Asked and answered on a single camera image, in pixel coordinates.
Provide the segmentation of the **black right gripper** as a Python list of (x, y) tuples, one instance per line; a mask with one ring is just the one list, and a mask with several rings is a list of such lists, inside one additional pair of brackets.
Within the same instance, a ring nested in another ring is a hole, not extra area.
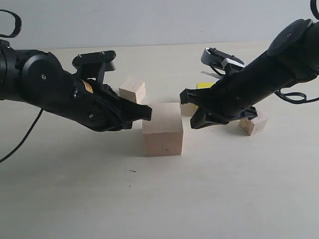
[(190, 119), (192, 129), (226, 125), (231, 121), (257, 117), (256, 74), (253, 72), (230, 73), (210, 88), (184, 89), (180, 103), (197, 106)]

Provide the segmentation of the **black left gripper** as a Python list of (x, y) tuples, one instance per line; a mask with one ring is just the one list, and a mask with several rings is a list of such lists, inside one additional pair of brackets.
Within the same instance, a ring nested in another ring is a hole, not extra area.
[(152, 108), (117, 95), (107, 84), (89, 79), (75, 82), (72, 120), (97, 132), (131, 129), (132, 122), (150, 121)]

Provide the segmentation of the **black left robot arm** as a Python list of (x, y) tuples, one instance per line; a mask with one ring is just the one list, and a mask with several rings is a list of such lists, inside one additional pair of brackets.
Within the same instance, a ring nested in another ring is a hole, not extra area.
[(39, 50), (15, 50), (0, 43), (0, 98), (27, 103), (75, 121), (93, 131), (131, 129), (137, 120), (151, 120), (152, 109), (117, 95), (104, 83), (114, 71), (112, 50), (80, 54), (74, 74), (57, 57)]

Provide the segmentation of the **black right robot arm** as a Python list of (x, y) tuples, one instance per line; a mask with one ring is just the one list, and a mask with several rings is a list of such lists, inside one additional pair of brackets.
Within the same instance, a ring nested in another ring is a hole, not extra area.
[(201, 62), (211, 67), (220, 79), (209, 88), (185, 89), (182, 104), (197, 106), (190, 120), (192, 129), (228, 124), (258, 113), (255, 104), (276, 94), (290, 102), (292, 94), (281, 93), (319, 74), (319, 25), (298, 19), (282, 30), (269, 48), (248, 65), (215, 48), (206, 48)]

